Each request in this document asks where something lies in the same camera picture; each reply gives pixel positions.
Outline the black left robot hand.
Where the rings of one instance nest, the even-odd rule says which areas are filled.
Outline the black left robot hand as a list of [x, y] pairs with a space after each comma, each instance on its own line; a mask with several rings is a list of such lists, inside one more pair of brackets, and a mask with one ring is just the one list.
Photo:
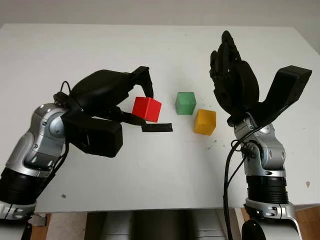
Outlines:
[[142, 87], [146, 97], [154, 97], [147, 66], [140, 66], [133, 72], [98, 70], [78, 82], [69, 95], [92, 117], [143, 126], [146, 121], [142, 117], [124, 112], [118, 107], [129, 97], [135, 85]]

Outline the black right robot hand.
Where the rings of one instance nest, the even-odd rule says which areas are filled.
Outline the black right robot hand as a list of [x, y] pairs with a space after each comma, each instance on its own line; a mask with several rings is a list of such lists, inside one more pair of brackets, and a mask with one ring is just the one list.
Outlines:
[[259, 101], [259, 85], [250, 65], [242, 60], [229, 31], [221, 36], [218, 50], [210, 55], [210, 77], [214, 95], [219, 105], [230, 117], [227, 122], [234, 126], [248, 110]]

